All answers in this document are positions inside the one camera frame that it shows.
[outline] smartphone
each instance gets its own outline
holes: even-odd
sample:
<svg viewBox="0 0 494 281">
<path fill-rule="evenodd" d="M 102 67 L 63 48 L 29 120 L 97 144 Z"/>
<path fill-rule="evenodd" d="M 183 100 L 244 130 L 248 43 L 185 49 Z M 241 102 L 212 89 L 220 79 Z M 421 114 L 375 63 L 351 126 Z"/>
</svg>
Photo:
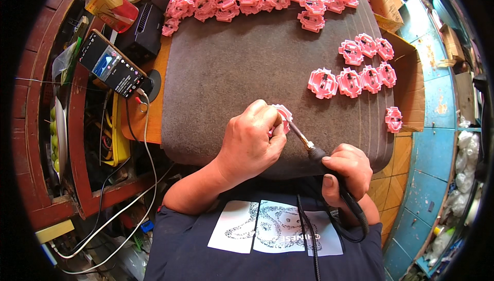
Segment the smartphone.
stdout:
<svg viewBox="0 0 494 281">
<path fill-rule="evenodd" d="M 147 77 L 96 29 L 90 31 L 78 59 L 85 68 L 125 99 L 130 98 Z"/>
</svg>

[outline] navy t-shirt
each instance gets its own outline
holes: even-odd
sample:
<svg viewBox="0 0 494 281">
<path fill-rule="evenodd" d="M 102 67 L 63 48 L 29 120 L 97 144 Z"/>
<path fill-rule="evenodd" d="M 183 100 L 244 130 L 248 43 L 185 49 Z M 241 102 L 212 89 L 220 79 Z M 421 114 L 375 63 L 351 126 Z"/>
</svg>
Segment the navy t-shirt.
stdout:
<svg viewBox="0 0 494 281">
<path fill-rule="evenodd" d="M 312 240 L 305 226 L 307 250 L 296 201 L 254 191 L 222 198 L 200 216 L 160 207 L 144 281 L 315 280 Z M 381 223 L 352 243 L 336 235 L 321 203 L 301 203 L 316 232 L 321 280 L 385 280 Z M 359 228 L 349 232 L 361 235 Z"/>
</svg>

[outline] gray felt mat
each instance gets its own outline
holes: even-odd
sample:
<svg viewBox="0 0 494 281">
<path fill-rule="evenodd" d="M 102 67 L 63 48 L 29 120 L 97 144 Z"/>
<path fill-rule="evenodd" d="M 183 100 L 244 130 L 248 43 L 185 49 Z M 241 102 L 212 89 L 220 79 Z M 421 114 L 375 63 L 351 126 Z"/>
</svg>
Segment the gray felt mat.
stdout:
<svg viewBox="0 0 494 281">
<path fill-rule="evenodd" d="M 363 91 L 356 99 L 337 93 L 319 100 L 307 81 L 318 68 L 338 75 L 344 67 L 338 47 L 365 32 L 380 37 L 367 0 L 342 14 L 326 12 L 320 33 L 303 30 L 292 2 L 288 9 L 240 14 L 231 23 L 214 18 L 186 18 L 173 35 L 164 83 L 162 147 L 174 161 L 206 165 L 219 152 L 226 124 L 256 99 L 283 104 L 300 130 L 328 153 L 340 143 L 362 149 L 374 172 L 391 159 L 393 135 L 386 132 L 386 107 L 394 104 L 393 90 Z M 365 57 L 379 66 L 380 57 Z M 321 174 L 307 160 L 302 142 L 293 133 L 276 164 L 262 175 L 272 179 Z"/>
</svg>

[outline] hand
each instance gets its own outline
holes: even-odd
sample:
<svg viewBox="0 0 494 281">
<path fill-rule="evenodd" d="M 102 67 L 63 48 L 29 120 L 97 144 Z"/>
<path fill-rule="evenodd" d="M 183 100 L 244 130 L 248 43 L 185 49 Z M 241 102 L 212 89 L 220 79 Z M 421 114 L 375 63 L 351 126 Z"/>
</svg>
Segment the hand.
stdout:
<svg viewBox="0 0 494 281">
<path fill-rule="evenodd" d="M 332 151 L 331 156 L 325 156 L 322 162 L 327 168 L 345 177 L 346 187 L 357 201 L 369 190 L 373 171 L 362 150 L 341 144 Z M 324 175 L 322 194 L 328 205 L 338 208 L 345 206 L 339 195 L 338 180 L 333 175 Z"/>
<path fill-rule="evenodd" d="M 273 126 L 276 128 L 270 140 L 268 131 Z M 230 119 L 223 145 L 213 162 L 226 180 L 239 184 L 273 165 L 286 142 L 281 115 L 274 106 L 257 100 L 241 115 Z"/>
</svg>

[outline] fingernail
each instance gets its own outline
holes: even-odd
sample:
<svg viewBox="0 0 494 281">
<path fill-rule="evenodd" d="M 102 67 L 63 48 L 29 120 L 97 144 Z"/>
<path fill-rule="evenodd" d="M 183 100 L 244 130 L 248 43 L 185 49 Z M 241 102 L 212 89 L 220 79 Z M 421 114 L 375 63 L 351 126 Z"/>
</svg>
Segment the fingernail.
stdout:
<svg viewBox="0 0 494 281">
<path fill-rule="evenodd" d="M 333 177 L 330 174 L 325 174 L 323 178 L 324 186 L 331 188 L 333 186 Z"/>
</svg>

